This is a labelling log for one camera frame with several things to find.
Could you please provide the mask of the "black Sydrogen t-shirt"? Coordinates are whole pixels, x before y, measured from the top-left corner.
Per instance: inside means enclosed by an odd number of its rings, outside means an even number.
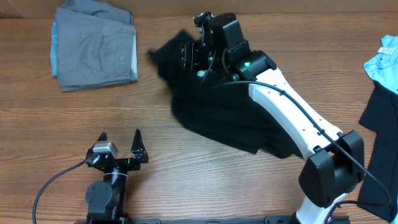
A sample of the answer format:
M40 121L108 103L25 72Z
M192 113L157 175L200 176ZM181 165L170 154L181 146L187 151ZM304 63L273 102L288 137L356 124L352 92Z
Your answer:
M192 40L185 30L158 50L149 50L172 91L171 109L186 129L237 149L257 153L264 149L284 159L302 156L294 140L260 104L248 95L247 85L227 85L208 89L199 85L196 74L179 64L180 44Z

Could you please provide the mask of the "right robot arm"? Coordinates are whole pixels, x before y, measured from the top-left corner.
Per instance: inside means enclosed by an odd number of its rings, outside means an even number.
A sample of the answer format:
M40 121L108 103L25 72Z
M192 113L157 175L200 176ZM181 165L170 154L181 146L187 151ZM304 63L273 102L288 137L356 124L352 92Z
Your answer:
M301 206L267 223L348 223L333 212L364 179L362 137L320 116L265 52L251 50L233 13L204 12L193 21L201 37L178 44L183 76L174 109L180 121L245 151L304 160Z

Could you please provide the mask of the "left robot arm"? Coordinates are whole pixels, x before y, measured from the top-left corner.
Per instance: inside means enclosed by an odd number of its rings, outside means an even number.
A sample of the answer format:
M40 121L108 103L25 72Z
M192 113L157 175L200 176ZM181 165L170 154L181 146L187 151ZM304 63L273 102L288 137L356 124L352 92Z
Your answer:
M133 157L117 158L118 150L105 132L86 153L85 164L103 173L103 180L94 182L86 190L87 223L133 223L124 212L128 172L140 170L149 161L137 129L131 146Z

